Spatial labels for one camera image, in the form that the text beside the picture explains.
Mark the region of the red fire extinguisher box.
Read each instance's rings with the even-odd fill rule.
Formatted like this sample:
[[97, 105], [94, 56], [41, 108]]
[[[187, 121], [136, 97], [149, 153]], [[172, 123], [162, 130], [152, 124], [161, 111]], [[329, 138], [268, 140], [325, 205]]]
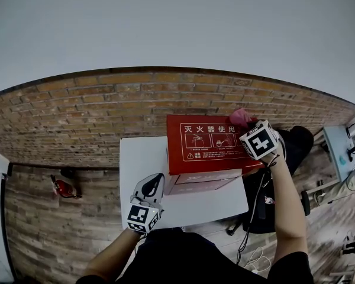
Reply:
[[239, 138], [245, 130], [226, 116], [167, 115], [166, 195], [215, 191], [259, 169]]

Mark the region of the black office chair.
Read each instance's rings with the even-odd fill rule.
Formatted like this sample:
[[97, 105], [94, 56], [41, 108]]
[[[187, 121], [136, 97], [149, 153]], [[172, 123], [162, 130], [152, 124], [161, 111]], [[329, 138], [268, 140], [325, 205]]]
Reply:
[[[312, 133], [301, 126], [291, 130], [278, 130], [285, 142], [286, 164], [293, 175], [304, 158], [309, 154], [314, 143]], [[253, 234], [275, 232], [275, 204], [267, 205], [264, 197], [275, 200], [273, 180], [263, 169], [248, 175], [243, 179], [249, 211], [242, 215], [241, 222], [244, 231]]]

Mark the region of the person's dark shirt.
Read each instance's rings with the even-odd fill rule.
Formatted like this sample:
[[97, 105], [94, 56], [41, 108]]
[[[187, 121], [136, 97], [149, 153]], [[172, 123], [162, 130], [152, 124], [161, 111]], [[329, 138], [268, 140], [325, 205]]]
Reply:
[[263, 277], [236, 265], [214, 243], [181, 228], [152, 231], [116, 280], [82, 276], [76, 284], [314, 284], [308, 255], [295, 252]]

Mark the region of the red fire extinguisher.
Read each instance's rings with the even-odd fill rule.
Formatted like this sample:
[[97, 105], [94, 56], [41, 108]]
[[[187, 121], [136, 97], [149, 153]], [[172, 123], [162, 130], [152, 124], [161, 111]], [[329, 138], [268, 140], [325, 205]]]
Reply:
[[64, 199], [80, 199], [82, 197], [82, 195], [77, 191], [77, 189], [71, 184], [63, 180], [56, 179], [55, 175], [50, 175], [50, 178], [53, 184], [54, 193], [56, 195], [59, 195]]

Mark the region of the person's left forearm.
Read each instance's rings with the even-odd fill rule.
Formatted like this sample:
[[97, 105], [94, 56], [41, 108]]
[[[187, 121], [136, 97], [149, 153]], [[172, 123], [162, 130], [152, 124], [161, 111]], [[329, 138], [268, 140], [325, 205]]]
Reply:
[[84, 276], [99, 276], [105, 281], [116, 280], [124, 270], [141, 235], [127, 228], [87, 265]]

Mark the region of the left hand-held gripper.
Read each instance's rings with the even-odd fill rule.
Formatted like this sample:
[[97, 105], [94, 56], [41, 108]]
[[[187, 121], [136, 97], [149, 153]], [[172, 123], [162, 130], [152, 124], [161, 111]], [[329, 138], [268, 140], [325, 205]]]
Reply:
[[165, 176], [162, 173], [149, 175], [139, 181], [130, 198], [130, 211], [127, 216], [128, 228], [148, 234], [161, 219], [164, 211], [161, 201]]

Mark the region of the person's right forearm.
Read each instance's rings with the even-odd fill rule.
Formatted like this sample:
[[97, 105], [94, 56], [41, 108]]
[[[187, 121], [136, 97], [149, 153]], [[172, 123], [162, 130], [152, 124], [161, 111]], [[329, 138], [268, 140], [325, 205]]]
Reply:
[[308, 252], [306, 218], [298, 191], [286, 164], [282, 148], [262, 158], [270, 169], [275, 193], [275, 232], [277, 246], [274, 262], [295, 252]]

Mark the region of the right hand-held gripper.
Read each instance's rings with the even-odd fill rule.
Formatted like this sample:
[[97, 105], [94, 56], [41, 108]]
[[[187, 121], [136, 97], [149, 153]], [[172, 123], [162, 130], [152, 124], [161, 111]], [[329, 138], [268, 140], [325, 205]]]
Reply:
[[254, 160], [260, 160], [270, 153], [277, 153], [279, 146], [282, 146], [283, 157], [286, 158], [285, 142], [268, 120], [256, 122], [255, 127], [243, 134], [239, 140], [248, 155]]

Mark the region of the pink cloth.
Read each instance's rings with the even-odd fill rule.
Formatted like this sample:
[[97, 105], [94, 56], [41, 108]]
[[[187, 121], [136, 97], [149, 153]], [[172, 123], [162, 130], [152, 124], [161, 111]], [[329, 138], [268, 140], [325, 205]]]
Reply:
[[244, 108], [235, 110], [229, 116], [230, 123], [238, 126], [241, 130], [249, 131], [256, 126], [257, 119], [252, 118]]

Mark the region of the light blue desk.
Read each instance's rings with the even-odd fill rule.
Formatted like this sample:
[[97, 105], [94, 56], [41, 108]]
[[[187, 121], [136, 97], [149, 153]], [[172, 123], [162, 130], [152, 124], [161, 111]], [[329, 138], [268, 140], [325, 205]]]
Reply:
[[[352, 141], [346, 135], [346, 127], [355, 122], [353, 117], [346, 125], [327, 126], [323, 128], [325, 142], [330, 152], [330, 157], [334, 163], [338, 180], [343, 182], [349, 174], [355, 169], [355, 155], [353, 161], [350, 162], [347, 155], [347, 149], [352, 147]], [[346, 160], [345, 165], [341, 165], [338, 161], [339, 156], [343, 156]]]

